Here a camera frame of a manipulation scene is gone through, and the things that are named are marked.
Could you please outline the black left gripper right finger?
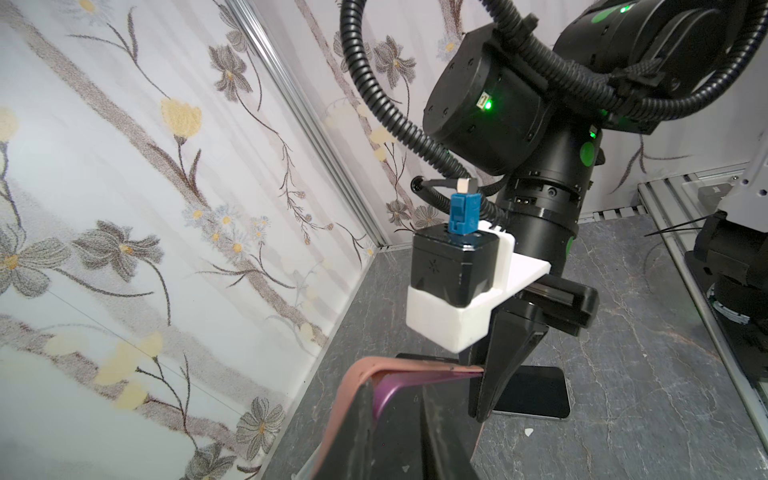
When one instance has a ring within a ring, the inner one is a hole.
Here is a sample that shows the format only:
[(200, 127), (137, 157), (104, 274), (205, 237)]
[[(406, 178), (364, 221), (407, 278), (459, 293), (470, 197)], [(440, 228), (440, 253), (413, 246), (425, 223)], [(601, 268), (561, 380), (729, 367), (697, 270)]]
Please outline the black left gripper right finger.
[(422, 388), (420, 445), (423, 479), (479, 479), (447, 410), (431, 385)]

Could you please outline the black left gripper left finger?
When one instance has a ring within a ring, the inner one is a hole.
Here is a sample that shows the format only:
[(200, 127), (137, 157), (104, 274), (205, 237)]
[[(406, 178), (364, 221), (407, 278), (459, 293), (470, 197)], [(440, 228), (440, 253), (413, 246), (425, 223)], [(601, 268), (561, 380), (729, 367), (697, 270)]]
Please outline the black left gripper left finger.
[(374, 386), (344, 388), (321, 442), (312, 479), (369, 479), (371, 470)]

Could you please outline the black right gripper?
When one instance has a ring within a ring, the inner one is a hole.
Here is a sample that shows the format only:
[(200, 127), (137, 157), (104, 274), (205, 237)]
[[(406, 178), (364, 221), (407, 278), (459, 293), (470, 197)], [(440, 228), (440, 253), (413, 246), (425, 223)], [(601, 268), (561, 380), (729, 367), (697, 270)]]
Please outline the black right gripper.
[(469, 416), (486, 421), (549, 327), (578, 336), (596, 318), (599, 303), (595, 288), (545, 274), (495, 307), (488, 335), (469, 349), (469, 363), (483, 368), (469, 383)]

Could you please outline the black phone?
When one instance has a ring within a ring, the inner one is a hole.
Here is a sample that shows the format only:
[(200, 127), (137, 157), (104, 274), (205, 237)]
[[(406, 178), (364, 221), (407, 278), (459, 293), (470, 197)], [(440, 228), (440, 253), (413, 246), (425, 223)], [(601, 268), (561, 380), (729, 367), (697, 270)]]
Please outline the black phone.
[[(460, 373), (457, 359), (399, 353), (396, 358), (409, 366), (395, 368), (376, 387), (373, 414), (379, 417), (395, 394), (412, 386), (468, 379)], [(564, 372), (553, 366), (521, 365), (498, 392), (488, 412), (532, 417), (565, 419), (571, 408)]]

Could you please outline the pink phone case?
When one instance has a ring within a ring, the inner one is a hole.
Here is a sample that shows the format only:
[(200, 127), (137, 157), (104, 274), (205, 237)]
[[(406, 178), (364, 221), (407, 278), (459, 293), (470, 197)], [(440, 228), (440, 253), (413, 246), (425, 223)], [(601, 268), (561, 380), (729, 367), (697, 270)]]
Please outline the pink phone case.
[(473, 479), (455, 388), (482, 368), (428, 358), (365, 357), (345, 373), (308, 468), (311, 479)]

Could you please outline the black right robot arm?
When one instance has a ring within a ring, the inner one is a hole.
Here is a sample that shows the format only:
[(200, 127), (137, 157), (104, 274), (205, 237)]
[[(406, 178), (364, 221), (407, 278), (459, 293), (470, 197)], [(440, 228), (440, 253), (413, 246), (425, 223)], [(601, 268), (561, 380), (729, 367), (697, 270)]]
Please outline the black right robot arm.
[(605, 130), (645, 135), (721, 97), (767, 34), (763, 1), (599, 1), (553, 48), (489, 1), (438, 80), (412, 191), (448, 215), (416, 231), (407, 322), (476, 368), (485, 421), (551, 329), (577, 335), (598, 292), (563, 277)]

